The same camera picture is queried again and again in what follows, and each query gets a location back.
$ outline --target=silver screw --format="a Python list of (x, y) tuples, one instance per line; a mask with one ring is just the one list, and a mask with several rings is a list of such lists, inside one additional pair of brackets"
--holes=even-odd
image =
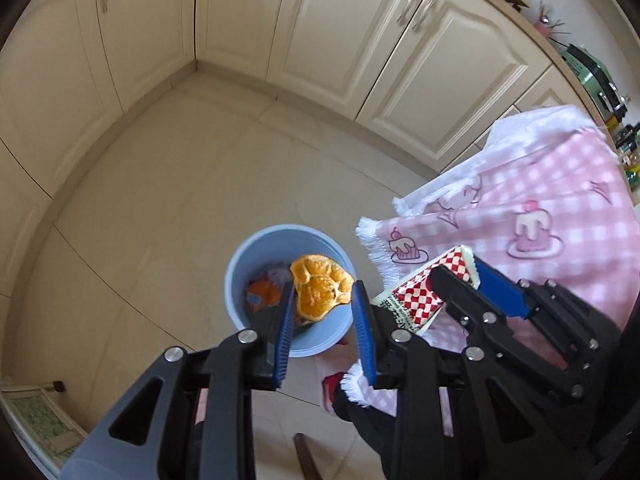
[(484, 359), (484, 351), (478, 346), (469, 346), (465, 350), (466, 358), (470, 361), (482, 361)]
[(184, 356), (184, 350), (179, 346), (172, 346), (164, 352), (164, 358), (170, 363), (179, 361)]
[(584, 395), (584, 386), (581, 384), (576, 384), (573, 388), (571, 388), (571, 396), (574, 399), (581, 399)]
[(258, 339), (258, 333), (255, 330), (242, 330), (238, 333), (238, 341), (242, 344), (253, 343), (256, 339)]
[(404, 328), (398, 328), (391, 333), (391, 339), (396, 343), (407, 343), (411, 339), (411, 333)]
[(493, 312), (485, 312), (484, 314), (482, 314), (482, 321), (492, 325), (496, 321), (498, 321), (498, 316), (496, 316)]

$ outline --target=blue trash bin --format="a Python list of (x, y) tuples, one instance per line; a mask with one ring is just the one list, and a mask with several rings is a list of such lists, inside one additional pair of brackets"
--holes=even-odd
[[(238, 330), (249, 326), (244, 306), (249, 281), (266, 265), (289, 264), (305, 254), (324, 254), (356, 278), (347, 254), (324, 233), (295, 224), (267, 227), (242, 242), (226, 266), (226, 312)], [(331, 348), (347, 333), (352, 322), (351, 305), (336, 306), (321, 322), (293, 338), (289, 356), (308, 357)]]

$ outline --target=green appliance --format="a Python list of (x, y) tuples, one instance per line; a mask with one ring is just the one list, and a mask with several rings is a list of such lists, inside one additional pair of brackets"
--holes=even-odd
[(560, 55), (591, 96), (609, 131), (613, 131), (621, 123), (627, 109), (625, 99), (613, 83), (607, 67), (587, 50), (574, 44), (570, 44)]

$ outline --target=white wall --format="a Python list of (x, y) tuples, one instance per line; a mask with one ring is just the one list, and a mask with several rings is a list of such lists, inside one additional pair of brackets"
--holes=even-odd
[[(522, 13), (529, 21), (535, 22), (540, 12), (541, 0), (529, 0), (530, 9)], [(583, 46), (591, 54), (600, 59), (611, 72), (622, 95), (629, 95), (629, 112), (624, 119), (625, 124), (636, 124), (640, 121), (640, 88), (632, 75), (631, 69), (622, 51), (618, 47), (607, 25), (591, 6), (588, 0), (542, 0), (554, 9), (553, 18), (566, 22), (558, 30), (570, 32), (572, 35), (554, 36), (558, 41)]]

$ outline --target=black pants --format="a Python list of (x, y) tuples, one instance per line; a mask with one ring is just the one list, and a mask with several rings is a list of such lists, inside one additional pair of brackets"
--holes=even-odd
[(352, 422), (362, 439), (380, 455), (382, 471), (389, 478), (396, 419), (375, 408), (363, 408), (347, 398), (340, 387), (335, 387), (334, 411), (337, 416)]

